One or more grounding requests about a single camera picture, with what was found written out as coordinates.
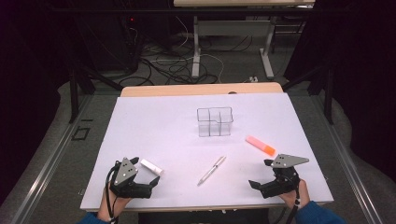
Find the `person's right hand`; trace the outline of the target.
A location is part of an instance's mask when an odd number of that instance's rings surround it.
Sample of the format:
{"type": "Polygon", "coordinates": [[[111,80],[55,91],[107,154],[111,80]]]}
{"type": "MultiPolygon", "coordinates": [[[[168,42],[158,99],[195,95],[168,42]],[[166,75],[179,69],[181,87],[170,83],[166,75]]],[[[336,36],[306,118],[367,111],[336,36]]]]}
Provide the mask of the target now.
{"type": "Polygon", "coordinates": [[[301,179],[299,182],[298,190],[293,190],[288,193],[280,194],[279,198],[284,201],[284,203],[286,204],[286,206],[288,208],[293,208],[295,205],[295,202],[298,201],[299,208],[302,209],[304,206],[306,206],[310,202],[310,197],[309,197],[306,182],[303,179],[301,179]]]}

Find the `pink and orange highlighter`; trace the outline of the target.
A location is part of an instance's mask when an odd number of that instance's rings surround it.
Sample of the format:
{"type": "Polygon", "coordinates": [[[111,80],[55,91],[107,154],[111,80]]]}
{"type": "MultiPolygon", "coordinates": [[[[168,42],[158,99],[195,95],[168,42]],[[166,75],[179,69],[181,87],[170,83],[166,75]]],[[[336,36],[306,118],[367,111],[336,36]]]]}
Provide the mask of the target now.
{"type": "Polygon", "coordinates": [[[269,156],[274,156],[276,153],[276,150],[273,147],[266,145],[264,142],[255,138],[254,136],[247,136],[246,141],[269,156]]]}

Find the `white table mat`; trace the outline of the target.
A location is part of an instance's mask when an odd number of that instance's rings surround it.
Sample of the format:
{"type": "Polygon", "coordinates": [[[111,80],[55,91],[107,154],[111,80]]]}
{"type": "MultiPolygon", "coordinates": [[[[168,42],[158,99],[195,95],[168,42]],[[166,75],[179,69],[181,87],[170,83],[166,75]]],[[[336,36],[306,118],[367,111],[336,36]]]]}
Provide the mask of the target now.
{"type": "Polygon", "coordinates": [[[106,175],[115,161],[145,159],[163,169],[148,199],[134,199],[135,211],[182,211],[259,208],[281,203],[264,199],[248,181],[274,180],[264,164],[267,154],[246,141],[254,136],[276,152],[308,158],[296,170],[309,187],[312,200],[330,203],[331,191],[285,93],[237,93],[172,97],[121,97],[116,102],[81,209],[98,208],[106,175]],[[233,109],[231,134],[200,137],[198,108],[233,109]],[[206,182],[200,178],[221,157],[222,165],[206,182]]]}

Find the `black computer tower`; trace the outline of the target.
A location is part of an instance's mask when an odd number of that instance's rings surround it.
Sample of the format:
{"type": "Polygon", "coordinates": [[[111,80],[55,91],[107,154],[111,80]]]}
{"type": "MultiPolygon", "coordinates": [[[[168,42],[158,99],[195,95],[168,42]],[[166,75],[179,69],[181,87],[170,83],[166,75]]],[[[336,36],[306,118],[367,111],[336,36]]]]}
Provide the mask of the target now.
{"type": "Polygon", "coordinates": [[[136,41],[119,17],[82,15],[76,22],[97,71],[137,70],[136,41]]]}

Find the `silver pen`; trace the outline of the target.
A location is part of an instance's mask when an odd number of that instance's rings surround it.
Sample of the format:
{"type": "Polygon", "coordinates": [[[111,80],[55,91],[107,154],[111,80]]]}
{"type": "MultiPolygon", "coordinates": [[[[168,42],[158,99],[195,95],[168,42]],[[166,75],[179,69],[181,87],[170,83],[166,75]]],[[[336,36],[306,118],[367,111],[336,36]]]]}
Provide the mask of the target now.
{"type": "Polygon", "coordinates": [[[197,186],[203,185],[206,180],[213,175],[213,173],[222,165],[222,163],[226,160],[226,156],[221,156],[213,165],[212,167],[200,178],[197,183],[197,186]]]}

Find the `aluminium floor rail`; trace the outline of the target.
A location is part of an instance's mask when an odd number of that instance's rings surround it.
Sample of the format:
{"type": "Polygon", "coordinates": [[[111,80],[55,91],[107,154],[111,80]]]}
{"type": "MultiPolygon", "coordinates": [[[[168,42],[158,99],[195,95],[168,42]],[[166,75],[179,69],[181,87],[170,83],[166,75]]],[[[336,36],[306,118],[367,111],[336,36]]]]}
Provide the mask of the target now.
{"type": "Polygon", "coordinates": [[[51,123],[17,186],[7,198],[7,224],[76,224],[85,216],[80,208],[100,144],[90,114],[94,97],[84,96],[74,122],[69,103],[61,100],[51,123]]]}
{"type": "Polygon", "coordinates": [[[320,119],[322,120],[324,126],[330,134],[330,137],[335,147],[335,154],[339,162],[341,163],[349,185],[360,205],[361,211],[363,212],[368,224],[383,224],[382,218],[376,211],[375,206],[366,190],[366,187],[361,181],[356,165],[349,156],[349,153],[347,152],[346,146],[343,144],[334,126],[330,124],[326,117],[323,115],[324,107],[322,105],[320,97],[311,96],[310,99],[313,102],[316,111],[319,113],[320,119]]]}

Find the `black curtain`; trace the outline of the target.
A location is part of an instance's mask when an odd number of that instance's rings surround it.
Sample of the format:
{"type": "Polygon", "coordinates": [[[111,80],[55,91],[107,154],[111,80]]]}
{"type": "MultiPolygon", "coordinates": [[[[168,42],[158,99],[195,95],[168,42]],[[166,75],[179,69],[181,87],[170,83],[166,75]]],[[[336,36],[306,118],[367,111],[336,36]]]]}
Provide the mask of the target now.
{"type": "Polygon", "coordinates": [[[396,182],[396,0],[316,0],[284,74],[333,68],[350,148],[396,182]]]}
{"type": "Polygon", "coordinates": [[[39,0],[0,0],[0,205],[35,155],[67,81],[39,0]]]}

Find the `desk with white metal legs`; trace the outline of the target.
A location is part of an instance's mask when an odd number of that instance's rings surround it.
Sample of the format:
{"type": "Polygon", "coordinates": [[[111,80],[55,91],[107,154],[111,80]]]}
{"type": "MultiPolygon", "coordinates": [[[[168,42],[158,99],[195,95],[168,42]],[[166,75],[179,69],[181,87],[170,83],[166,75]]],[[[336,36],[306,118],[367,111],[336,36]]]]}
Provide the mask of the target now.
{"type": "MultiPolygon", "coordinates": [[[[174,0],[175,7],[182,9],[309,9],[316,0],[174,0]]],[[[194,54],[192,76],[200,74],[202,57],[199,40],[204,35],[263,35],[266,37],[263,49],[260,49],[262,65],[268,79],[275,77],[268,53],[275,33],[276,16],[269,16],[266,21],[202,21],[193,17],[194,54]]]]}

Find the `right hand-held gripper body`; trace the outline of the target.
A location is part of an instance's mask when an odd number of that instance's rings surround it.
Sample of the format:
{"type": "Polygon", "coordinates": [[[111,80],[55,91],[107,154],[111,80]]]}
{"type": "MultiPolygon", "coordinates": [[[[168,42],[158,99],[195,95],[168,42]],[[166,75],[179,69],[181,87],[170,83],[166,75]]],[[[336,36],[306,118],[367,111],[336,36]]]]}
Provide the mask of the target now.
{"type": "Polygon", "coordinates": [[[296,189],[300,177],[295,170],[296,165],[309,162],[308,158],[278,154],[270,166],[274,171],[275,180],[262,185],[264,199],[290,192],[296,189]]]}

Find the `black metal stand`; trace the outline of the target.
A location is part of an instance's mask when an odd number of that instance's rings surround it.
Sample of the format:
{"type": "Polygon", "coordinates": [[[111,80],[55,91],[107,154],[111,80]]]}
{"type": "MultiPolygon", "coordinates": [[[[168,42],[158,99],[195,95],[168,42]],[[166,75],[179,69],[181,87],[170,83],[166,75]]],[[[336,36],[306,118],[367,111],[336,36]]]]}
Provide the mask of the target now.
{"type": "Polygon", "coordinates": [[[316,66],[307,73],[288,81],[282,86],[283,91],[310,79],[307,91],[309,95],[319,95],[324,91],[323,114],[326,120],[333,125],[332,121],[332,94],[333,94],[333,68],[329,65],[316,66]]]}
{"type": "Polygon", "coordinates": [[[71,101],[71,117],[69,122],[73,123],[79,114],[78,102],[78,88],[81,88],[85,94],[94,94],[95,87],[92,83],[92,78],[98,79],[107,86],[121,91],[123,87],[120,84],[110,80],[107,77],[99,74],[97,71],[89,68],[87,65],[79,62],[72,61],[68,68],[69,84],[70,84],[70,101],[71,101]]]}

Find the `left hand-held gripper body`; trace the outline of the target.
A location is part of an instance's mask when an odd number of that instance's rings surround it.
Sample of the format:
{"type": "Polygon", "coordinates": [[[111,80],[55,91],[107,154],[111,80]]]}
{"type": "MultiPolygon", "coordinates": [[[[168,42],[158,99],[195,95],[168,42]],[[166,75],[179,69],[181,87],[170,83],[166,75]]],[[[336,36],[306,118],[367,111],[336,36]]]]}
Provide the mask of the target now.
{"type": "Polygon", "coordinates": [[[142,198],[148,199],[152,193],[149,184],[139,184],[134,181],[138,171],[135,164],[123,158],[115,165],[114,176],[110,181],[110,190],[121,198],[142,198]]]}

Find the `clear plastic desk organizer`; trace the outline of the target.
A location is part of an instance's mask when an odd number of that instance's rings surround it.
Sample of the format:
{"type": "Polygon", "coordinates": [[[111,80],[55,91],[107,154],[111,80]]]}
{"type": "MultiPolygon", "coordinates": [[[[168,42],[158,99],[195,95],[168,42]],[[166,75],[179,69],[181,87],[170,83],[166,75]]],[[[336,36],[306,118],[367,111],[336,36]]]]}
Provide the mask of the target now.
{"type": "Polygon", "coordinates": [[[233,109],[225,107],[205,107],[196,111],[200,137],[227,136],[233,125],[233,109]]]}

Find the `white eraser block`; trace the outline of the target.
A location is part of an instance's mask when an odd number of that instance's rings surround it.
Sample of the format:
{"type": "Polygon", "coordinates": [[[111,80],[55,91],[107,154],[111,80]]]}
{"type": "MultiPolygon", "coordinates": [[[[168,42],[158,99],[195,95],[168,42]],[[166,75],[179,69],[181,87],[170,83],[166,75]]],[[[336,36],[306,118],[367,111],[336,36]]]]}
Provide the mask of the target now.
{"type": "Polygon", "coordinates": [[[144,167],[146,167],[147,169],[149,169],[152,173],[154,173],[155,175],[162,175],[163,174],[163,169],[158,167],[157,165],[153,164],[150,161],[147,161],[145,159],[143,159],[140,162],[144,167]]]}

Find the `person's left hand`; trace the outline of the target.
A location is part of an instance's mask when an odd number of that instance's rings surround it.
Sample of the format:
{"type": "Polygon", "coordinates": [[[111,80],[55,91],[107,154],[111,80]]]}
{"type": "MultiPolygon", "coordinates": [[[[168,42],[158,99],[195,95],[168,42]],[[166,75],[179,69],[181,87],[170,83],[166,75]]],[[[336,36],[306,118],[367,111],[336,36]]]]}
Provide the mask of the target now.
{"type": "Polygon", "coordinates": [[[98,217],[102,220],[109,219],[109,221],[118,217],[131,200],[131,198],[119,198],[110,189],[105,189],[97,212],[98,217]]]}

